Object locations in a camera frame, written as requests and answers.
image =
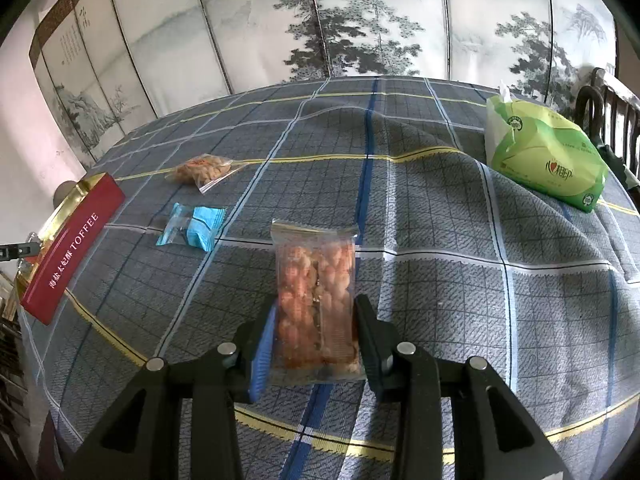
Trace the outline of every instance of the triangular cutout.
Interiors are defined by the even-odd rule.
[[[138,427],[145,407],[146,390],[140,390],[119,418],[104,434],[100,444],[106,449],[113,449],[122,453],[132,453],[136,449]]]
[[[487,390],[498,448],[504,453],[533,445],[533,436],[497,388]]]

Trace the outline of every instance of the blue candy wrapper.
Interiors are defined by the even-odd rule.
[[[212,250],[216,235],[225,218],[224,209],[188,207],[174,204],[171,216],[157,246],[181,244],[199,247],[207,253]]]

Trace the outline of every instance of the plastic wrapper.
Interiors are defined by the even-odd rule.
[[[278,284],[273,383],[363,378],[353,318],[357,234],[357,226],[271,224]]]
[[[176,202],[156,245],[190,245],[208,253],[213,248],[224,219],[224,209],[188,207]]]
[[[221,180],[245,166],[245,162],[203,153],[177,166],[170,177],[183,184],[195,184],[201,193],[206,193]]]
[[[486,162],[519,184],[591,211],[609,169],[579,126],[541,105],[500,95],[486,100]]]

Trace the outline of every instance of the tablecloth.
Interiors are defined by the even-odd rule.
[[[640,391],[640,218],[612,174],[586,214],[484,165],[495,90],[351,77],[236,94],[135,130],[92,169],[126,195],[56,317],[20,313],[56,427],[77,449],[152,356],[228,340],[275,292],[273,218],[360,227],[356,277],[378,317],[436,357],[487,357],[575,475],[597,479]],[[162,170],[201,153],[251,163],[206,195]],[[226,208],[214,249],[155,243],[175,202]],[[450,405],[443,473],[453,478]],[[236,406],[245,478],[386,479],[398,428],[363,381],[270,386]],[[181,477],[188,478],[190,405]]]

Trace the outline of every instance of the metal screw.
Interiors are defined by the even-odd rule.
[[[488,365],[486,359],[478,355],[474,355],[471,359],[469,359],[469,364],[475,370],[485,370]]]
[[[415,345],[408,341],[402,341],[401,343],[398,343],[396,350],[404,355],[413,355],[415,353]]]
[[[220,343],[218,345],[218,353],[222,355],[233,355],[238,350],[238,347],[234,343]]]
[[[150,372],[159,372],[164,368],[164,360],[159,357],[152,357],[146,362],[146,369]]]

